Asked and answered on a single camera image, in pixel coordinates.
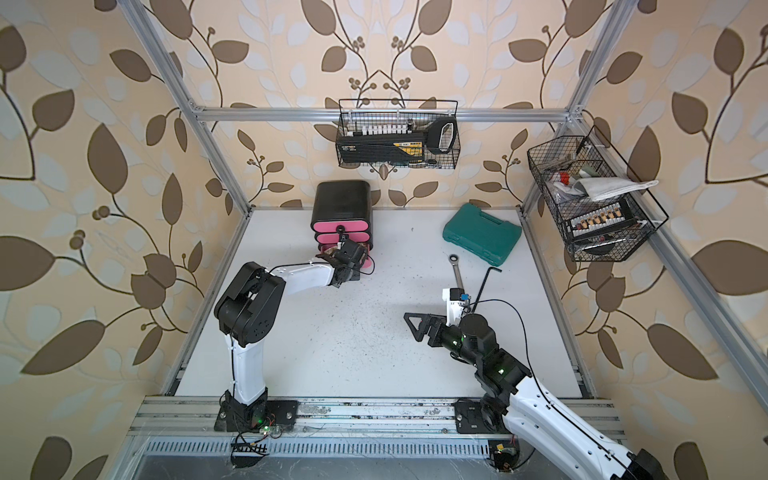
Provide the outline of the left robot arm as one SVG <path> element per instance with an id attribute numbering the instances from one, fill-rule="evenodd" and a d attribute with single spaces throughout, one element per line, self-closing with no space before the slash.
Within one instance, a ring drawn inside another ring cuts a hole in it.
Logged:
<path id="1" fill-rule="evenodd" d="M 228 342 L 230 397 L 251 407 L 265 396 L 263 341 L 272 330 L 284 297 L 320 287 L 358 281 L 370 260 L 366 245 L 344 238 L 315 259 L 267 268 L 241 266 L 214 307 L 219 330 Z"/>

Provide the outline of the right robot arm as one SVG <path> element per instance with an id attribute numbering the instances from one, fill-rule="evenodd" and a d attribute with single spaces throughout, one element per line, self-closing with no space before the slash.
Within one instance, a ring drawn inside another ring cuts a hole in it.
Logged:
<path id="1" fill-rule="evenodd" d="M 414 339 L 443 347 L 475 368 L 485 391 L 483 421 L 502 423 L 571 479 L 664 479 L 647 450 L 634 453 L 610 439 L 546 390 L 533 371 L 501 348 L 485 317 L 469 313 L 451 324 L 445 316 L 406 313 Z"/>

